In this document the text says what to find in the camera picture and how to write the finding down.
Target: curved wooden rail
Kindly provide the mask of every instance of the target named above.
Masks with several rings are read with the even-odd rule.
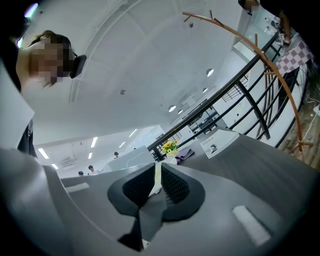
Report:
[[[291,91],[285,81],[285,79],[283,78],[283,76],[280,74],[279,70],[277,69],[277,67],[272,63],[271,60],[268,59],[268,57],[266,56],[265,52],[262,51],[260,48],[258,48],[258,36],[257,34],[254,35],[254,43],[252,43],[249,39],[247,39],[246,37],[244,37],[242,34],[240,34],[239,32],[237,32],[236,30],[232,29],[231,27],[221,23],[219,20],[217,20],[216,18],[212,18],[212,12],[210,11],[210,18],[205,17],[205,16],[201,16],[201,15],[196,15],[193,13],[189,13],[189,12],[183,12],[183,15],[187,15],[189,19],[190,17],[194,17],[200,20],[204,20],[210,23],[213,23],[229,32],[231,32],[232,34],[236,35],[237,37],[239,37],[240,39],[242,39],[244,42],[246,42],[248,45],[250,45],[253,49],[254,52],[258,55],[260,55],[260,58],[263,62],[265,62],[271,69],[272,72],[266,72],[264,73],[265,75],[276,75],[278,80],[281,82],[286,94],[288,95],[288,98],[290,100],[290,103],[292,105],[293,108],[293,112],[294,112],[294,116],[295,116],[295,120],[296,120],[296,125],[297,125],[297,133],[298,133],[298,145],[297,148],[299,148],[299,151],[302,153],[302,160],[304,161],[304,145],[308,145],[308,146],[312,146],[313,143],[310,142],[304,142],[303,141],[303,135],[302,135],[302,128],[301,128],[301,123],[300,123],[300,118],[299,118],[299,113],[298,113],[298,109],[296,106],[296,103],[294,101],[294,98],[292,97]]]

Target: white ceiling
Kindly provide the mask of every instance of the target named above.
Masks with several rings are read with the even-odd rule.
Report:
[[[238,27],[241,8],[234,0],[56,0],[40,6],[28,36],[46,29],[66,35],[88,61],[78,79],[45,89],[31,84],[24,91],[35,111],[34,144],[175,120],[189,95],[197,101],[204,87],[215,85],[233,44],[230,33],[208,22],[190,18],[193,28],[183,22],[182,11],[208,16],[210,9]],[[209,78],[208,68],[215,70]],[[176,110],[169,113],[169,105]]]
[[[98,137],[95,146],[91,148],[93,138],[77,140],[73,142],[58,144],[58,145],[41,145],[36,147],[36,154],[38,160],[43,165],[56,164],[59,170],[70,170],[79,169],[85,166],[84,169],[89,165],[97,166],[99,169],[110,160],[114,159],[114,152],[117,151],[120,155],[125,154],[130,145],[139,141],[142,136],[150,132],[154,128],[146,127],[138,129],[131,137],[129,135],[133,132],[125,131],[117,134],[110,134]],[[49,159],[45,159],[40,152],[39,148],[43,148],[44,152],[48,155]],[[89,153],[92,153],[91,159],[88,159]]]

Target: vase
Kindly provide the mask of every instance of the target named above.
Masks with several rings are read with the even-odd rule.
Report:
[[[166,153],[166,157],[167,158],[175,158],[176,155],[178,155],[178,153],[179,153],[179,150],[175,149],[175,150],[172,150],[170,153]]]

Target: flower arrangement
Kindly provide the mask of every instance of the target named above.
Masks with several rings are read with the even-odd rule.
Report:
[[[168,141],[166,144],[162,146],[162,154],[170,154],[177,152],[177,144],[178,141]]]

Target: person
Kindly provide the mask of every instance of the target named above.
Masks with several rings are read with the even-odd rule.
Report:
[[[67,77],[75,58],[70,40],[50,30],[36,36],[26,48],[18,48],[10,38],[3,43],[0,53],[7,73],[20,94],[31,81],[41,81],[44,86],[51,87],[62,77]],[[17,149],[37,157],[33,146],[32,120]]]
[[[317,1],[304,4],[299,1],[294,2],[289,0],[238,0],[238,3],[242,8],[250,12],[262,6],[268,12],[279,17],[286,41],[291,39],[290,26],[292,26],[300,34],[319,62],[320,51],[318,41],[315,39],[316,32],[314,30],[314,26],[318,24]]]
[[[88,166],[88,169],[90,170],[90,172],[88,173],[88,175],[95,175],[95,174],[99,174],[99,172],[98,172],[98,171],[96,171],[96,170],[94,169],[94,167],[93,167],[91,164]]]

